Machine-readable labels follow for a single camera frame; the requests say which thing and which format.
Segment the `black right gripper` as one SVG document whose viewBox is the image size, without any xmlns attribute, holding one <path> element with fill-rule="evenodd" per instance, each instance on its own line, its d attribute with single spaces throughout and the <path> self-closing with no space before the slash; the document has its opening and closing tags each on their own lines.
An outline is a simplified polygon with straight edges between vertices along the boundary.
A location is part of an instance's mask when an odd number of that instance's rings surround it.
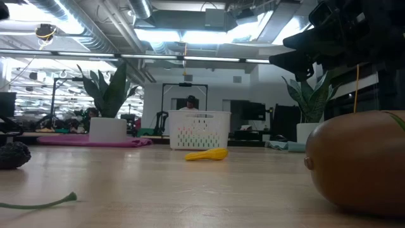
<svg viewBox="0 0 405 228">
<path fill-rule="evenodd" d="M 321 0 L 309 14 L 314 28 L 283 40 L 296 51 L 270 56 L 269 62 L 293 73 L 297 82 L 315 74 L 315 62 L 326 69 L 369 63 L 372 13 L 373 0 Z"/>
</svg>

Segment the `snake plant in white pot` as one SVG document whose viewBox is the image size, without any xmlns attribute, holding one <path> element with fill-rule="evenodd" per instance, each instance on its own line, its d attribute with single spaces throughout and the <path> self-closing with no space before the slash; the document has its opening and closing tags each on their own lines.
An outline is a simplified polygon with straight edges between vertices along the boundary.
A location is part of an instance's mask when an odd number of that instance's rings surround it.
<svg viewBox="0 0 405 228">
<path fill-rule="evenodd" d="M 137 87 L 127 82 L 127 64 L 122 63 L 109 82 L 102 72 L 90 72 L 98 80 L 95 83 L 85 75 L 82 77 L 86 93 L 93 98 L 99 112 L 90 119 L 89 141 L 92 143 L 122 143 L 127 139 L 127 121 L 117 118 L 124 102 L 133 96 Z"/>
<path fill-rule="evenodd" d="M 297 142 L 305 144 L 310 133 L 317 128 L 327 103 L 335 96 L 340 85 L 332 86 L 332 72 L 327 72 L 312 88 L 305 80 L 296 82 L 284 80 L 289 96 L 298 104 L 301 111 L 301 123 L 297 124 Z"/>
</svg>

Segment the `black panel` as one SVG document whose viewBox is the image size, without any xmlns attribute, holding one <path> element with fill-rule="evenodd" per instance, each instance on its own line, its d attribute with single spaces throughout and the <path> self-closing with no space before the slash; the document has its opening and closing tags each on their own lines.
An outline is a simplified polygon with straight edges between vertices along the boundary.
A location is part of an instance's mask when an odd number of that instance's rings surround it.
<svg viewBox="0 0 405 228">
<path fill-rule="evenodd" d="M 301 111 L 298 106 L 276 104 L 272 132 L 275 136 L 283 136 L 288 141 L 297 141 L 297 124 L 301 123 Z"/>
</svg>

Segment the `black monitor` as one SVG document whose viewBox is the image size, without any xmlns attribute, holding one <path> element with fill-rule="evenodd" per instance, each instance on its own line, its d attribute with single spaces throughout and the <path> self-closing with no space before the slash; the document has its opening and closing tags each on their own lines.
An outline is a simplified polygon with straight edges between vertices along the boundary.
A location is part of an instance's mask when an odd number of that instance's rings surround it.
<svg viewBox="0 0 405 228">
<path fill-rule="evenodd" d="M 232 116 L 239 120 L 266 120 L 266 106 L 263 103 L 232 100 L 230 109 Z"/>
<path fill-rule="evenodd" d="M 13 117 L 15 114 L 15 92 L 0 92 L 0 115 Z"/>
</svg>

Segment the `teal cloth mat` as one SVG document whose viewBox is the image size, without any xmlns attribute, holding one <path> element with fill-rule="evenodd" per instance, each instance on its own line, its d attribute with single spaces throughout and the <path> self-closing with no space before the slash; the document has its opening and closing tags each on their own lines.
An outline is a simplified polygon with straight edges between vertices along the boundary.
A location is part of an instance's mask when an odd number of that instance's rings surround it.
<svg viewBox="0 0 405 228">
<path fill-rule="evenodd" d="M 301 144 L 298 142 L 280 142 L 280 141 L 266 141 L 265 142 L 266 148 L 271 148 L 280 151 L 286 151 L 289 153 L 304 153 L 306 149 L 305 144 Z"/>
</svg>

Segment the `white perforated plastic basket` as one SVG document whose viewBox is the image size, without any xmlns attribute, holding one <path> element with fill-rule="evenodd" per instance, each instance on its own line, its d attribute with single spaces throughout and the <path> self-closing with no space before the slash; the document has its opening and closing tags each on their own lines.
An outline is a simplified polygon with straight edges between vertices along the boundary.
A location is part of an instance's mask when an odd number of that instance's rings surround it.
<svg viewBox="0 0 405 228">
<path fill-rule="evenodd" d="M 227 147 L 230 112 L 171 110 L 168 114 L 171 149 L 207 150 Z"/>
</svg>

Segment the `brown toy kiwi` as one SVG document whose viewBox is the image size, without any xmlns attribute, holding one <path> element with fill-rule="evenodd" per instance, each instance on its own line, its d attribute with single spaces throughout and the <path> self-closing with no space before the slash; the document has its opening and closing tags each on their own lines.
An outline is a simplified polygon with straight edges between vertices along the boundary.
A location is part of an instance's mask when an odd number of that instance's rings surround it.
<svg viewBox="0 0 405 228">
<path fill-rule="evenodd" d="M 306 141 L 304 164 L 320 194 L 339 208 L 405 217 L 405 110 L 321 123 Z"/>
</svg>

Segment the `person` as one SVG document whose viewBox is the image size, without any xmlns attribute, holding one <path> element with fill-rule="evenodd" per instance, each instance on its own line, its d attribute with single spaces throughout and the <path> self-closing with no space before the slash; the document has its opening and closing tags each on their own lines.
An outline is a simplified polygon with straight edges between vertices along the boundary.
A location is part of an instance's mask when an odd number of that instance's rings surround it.
<svg viewBox="0 0 405 228">
<path fill-rule="evenodd" d="M 84 125 L 86 127 L 90 126 L 90 120 L 93 117 L 98 117 L 99 116 L 99 111 L 97 110 L 97 108 L 87 108 L 85 111 L 85 118 L 84 118 Z"/>
<path fill-rule="evenodd" d="M 186 105 L 181 108 L 181 111 L 197 111 L 198 109 L 196 108 L 196 102 L 197 99 L 193 95 L 189 95 L 186 98 Z"/>
</svg>

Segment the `purple cloth mat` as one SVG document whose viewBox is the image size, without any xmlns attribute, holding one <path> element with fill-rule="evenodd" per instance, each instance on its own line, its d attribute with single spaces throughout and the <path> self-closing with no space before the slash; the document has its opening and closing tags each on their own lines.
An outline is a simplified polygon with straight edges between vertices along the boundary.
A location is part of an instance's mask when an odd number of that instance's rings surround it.
<svg viewBox="0 0 405 228">
<path fill-rule="evenodd" d="M 88 135 L 63 134 L 58 136 L 41 136 L 37 142 L 51 146 L 85 146 L 109 148 L 138 148 L 153 144 L 151 139 L 141 137 L 127 137 L 123 142 L 90 142 Z"/>
</svg>

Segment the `red toy cherry with stem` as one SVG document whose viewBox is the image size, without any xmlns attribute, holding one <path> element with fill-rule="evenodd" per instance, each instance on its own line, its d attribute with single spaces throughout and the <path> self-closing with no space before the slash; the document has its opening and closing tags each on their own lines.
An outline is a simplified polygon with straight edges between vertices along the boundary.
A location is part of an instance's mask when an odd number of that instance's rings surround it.
<svg viewBox="0 0 405 228">
<path fill-rule="evenodd" d="M 57 201 L 53 201 L 50 203 L 46 204 L 41 204 L 41 205 L 13 205 L 13 204 L 7 204 L 7 203 L 0 203 L 0 208 L 7 208 L 7 209 L 14 209 L 14 210 L 40 210 L 40 209 L 45 209 L 45 208 L 50 208 L 52 206 L 60 205 L 62 203 L 67 203 L 71 201 L 76 201 L 77 200 L 77 195 L 74 192 L 71 192 L 68 196 L 65 196 L 62 199 L 59 199 Z"/>
</svg>

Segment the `grey ceiling duct box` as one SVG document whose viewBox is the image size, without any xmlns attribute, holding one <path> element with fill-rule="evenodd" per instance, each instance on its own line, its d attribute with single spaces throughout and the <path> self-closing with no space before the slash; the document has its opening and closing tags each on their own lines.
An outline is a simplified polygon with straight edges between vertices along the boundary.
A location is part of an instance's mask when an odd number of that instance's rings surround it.
<svg viewBox="0 0 405 228">
<path fill-rule="evenodd" d="M 223 9 L 205 10 L 205 27 L 223 27 L 225 24 L 225 11 Z"/>
</svg>

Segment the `black gantry frame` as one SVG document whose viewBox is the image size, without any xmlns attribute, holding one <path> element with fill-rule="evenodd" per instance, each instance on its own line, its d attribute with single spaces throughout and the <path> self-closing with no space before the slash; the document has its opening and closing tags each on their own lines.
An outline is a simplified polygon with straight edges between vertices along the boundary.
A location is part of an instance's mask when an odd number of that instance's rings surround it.
<svg viewBox="0 0 405 228">
<path fill-rule="evenodd" d="M 81 78 L 81 77 L 73 77 L 73 78 L 69 78 L 69 79 L 68 78 L 61 78 L 61 77 L 54 78 L 53 93 L 52 93 L 52 97 L 51 97 L 51 109 L 50 109 L 50 114 L 49 114 L 49 117 L 51 119 L 53 119 L 53 118 L 57 119 L 57 117 L 55 115 L 55 110 L 54 110 L 55 109 L 54 102 L 55 102 L 56 90 L 68 80 L 73 81 L 73 82 L 82 82 L 83 78 Z"/>
<path fill-rule="evenodd" d="M 168 92 L 170 89 L 165 90 L 166 86 L 179 86 L 179 87 L 205 87 L 206 91 L 203 92 L 203 94 L 205 95 L 205 110 L 208 109 L 208 85 L 207 84 L 192 84 L 192 83 L 188 83 L 188 82 L 181 82 L 181 83 L 163 83 L 162 84 L 162 88 L 161 88 L 161 111 L 163 110 L 163 106 L 164 106 L 164 96 L 165 93 Z"/>
</svg>

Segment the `silver ventilation duct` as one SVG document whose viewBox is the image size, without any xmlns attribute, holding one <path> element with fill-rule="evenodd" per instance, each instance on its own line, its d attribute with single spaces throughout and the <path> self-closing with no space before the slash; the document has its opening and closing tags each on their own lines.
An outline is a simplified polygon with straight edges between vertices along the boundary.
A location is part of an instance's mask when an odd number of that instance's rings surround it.
<svg viewBox="0 0 405 228">
<path fill-rule="evenodd" d="M 136 19 L 147 19 L 153 13 L 150 0 L 127 0 Z"/>
</svg>

